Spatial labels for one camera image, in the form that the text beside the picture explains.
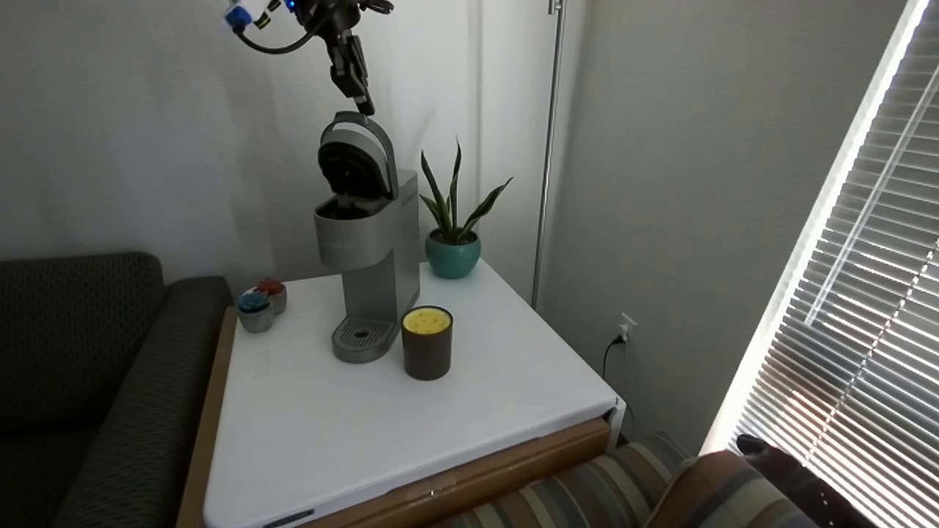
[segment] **table top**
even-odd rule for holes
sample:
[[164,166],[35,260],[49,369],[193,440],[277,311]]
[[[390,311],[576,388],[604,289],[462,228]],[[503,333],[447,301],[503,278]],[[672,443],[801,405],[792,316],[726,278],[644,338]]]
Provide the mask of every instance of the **table top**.
[[416,304],[456,316],[437,382],[406,371],[399,341],[374,363],[333,354],[341,276],[287,282],[271,330],[234,327],[208,524],[316,520],[620,405],[484,260],[462,282],[424,269]]

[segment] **white wall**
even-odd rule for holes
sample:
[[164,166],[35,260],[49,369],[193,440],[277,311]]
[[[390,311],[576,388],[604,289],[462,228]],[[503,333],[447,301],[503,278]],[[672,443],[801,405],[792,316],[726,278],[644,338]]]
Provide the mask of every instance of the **white wall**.
[[698,449],[902,3],[594,0],[548,323]]
[[[11,3],[0,41],[0,259],[149,250],[164,273],[324,273],[316,135],[353,107],[324,41],[258,56],[227,3]],[[403,0],[368,14],[369,85],[399,163],[463,141],[479,178],[479,6]],[[258,36],[286,43],[294,19]]]

